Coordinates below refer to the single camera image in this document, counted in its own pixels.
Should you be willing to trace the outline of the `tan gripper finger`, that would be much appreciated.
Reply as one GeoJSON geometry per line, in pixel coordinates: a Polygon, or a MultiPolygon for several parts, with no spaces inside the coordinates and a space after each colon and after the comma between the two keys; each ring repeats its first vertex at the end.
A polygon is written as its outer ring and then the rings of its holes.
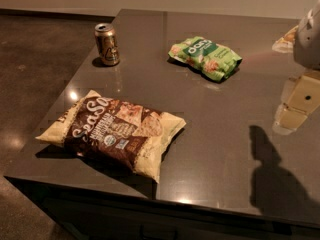
{"type": "Polygon", "coordinates": [[[281,135],[295,132],[320,106],[320,71],[305,71],[298,78],[290,77],[284,85],[273,123],[281,135]]]}

